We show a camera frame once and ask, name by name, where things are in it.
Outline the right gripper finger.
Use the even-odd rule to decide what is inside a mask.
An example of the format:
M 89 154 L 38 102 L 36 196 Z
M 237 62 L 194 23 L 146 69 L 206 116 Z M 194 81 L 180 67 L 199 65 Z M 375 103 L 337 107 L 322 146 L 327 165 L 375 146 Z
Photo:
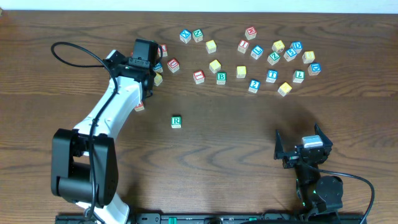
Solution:
M 323 131 L 320 129 L 319 125 L 315 123 L 314 125 L 314 130 L 315 134 L 319 135 L 320 139 L 323 142 L 323 147 L 327 152 L 331 152 L 333 143 L 332 141 L 323 133 Z
M 282 140 L 280 138 L 279 131 L 275 131 L 275 149 L 274 149 L 274 159 L 283 159 L 285 156 L 284 148 L 282 145 Z

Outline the green R block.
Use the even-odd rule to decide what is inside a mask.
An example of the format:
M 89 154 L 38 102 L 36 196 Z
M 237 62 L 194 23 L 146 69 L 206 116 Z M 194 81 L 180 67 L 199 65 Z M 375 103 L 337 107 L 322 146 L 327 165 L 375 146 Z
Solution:
M 182 127 L 182 117 L 181 116 L 171 117 L 171 127 L 172 128 L 181 128 Z

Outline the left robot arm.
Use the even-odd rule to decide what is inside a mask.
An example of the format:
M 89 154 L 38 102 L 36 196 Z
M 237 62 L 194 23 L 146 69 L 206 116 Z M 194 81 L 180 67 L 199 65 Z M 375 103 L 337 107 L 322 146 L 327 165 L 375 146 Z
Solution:
M 129 205 L 117 194 L 115 140 L 135 107 L 153 95 L 154 66 L 162 59 L 154 41 L 136 39 L 127 57 L 112 50 L 104 59 L 69 42 L 98 61 L 109 85 L 91 112 L 73 129 L 58 129 L 52 138 L 52 194 L 84 209 L 90 223 L 127 223 Z

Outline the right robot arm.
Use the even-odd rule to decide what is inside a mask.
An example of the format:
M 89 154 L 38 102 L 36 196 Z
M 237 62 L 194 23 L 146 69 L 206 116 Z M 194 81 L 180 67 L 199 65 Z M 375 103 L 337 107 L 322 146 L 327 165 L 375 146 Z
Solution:
M 333 143 L 317 124 L 314 130 L 314 135 L 303 137 L 302 143 L 289 152 L 284 151 L 280 134 L 275 132 L 274 159 L 282 160 L 283 168 L 295 170 L 296 192 L 304 206 L 298 215 L 305 222 L 343 207 L 342 180 L 334 175 L 322 176 L 318 168 L 328 159 Z

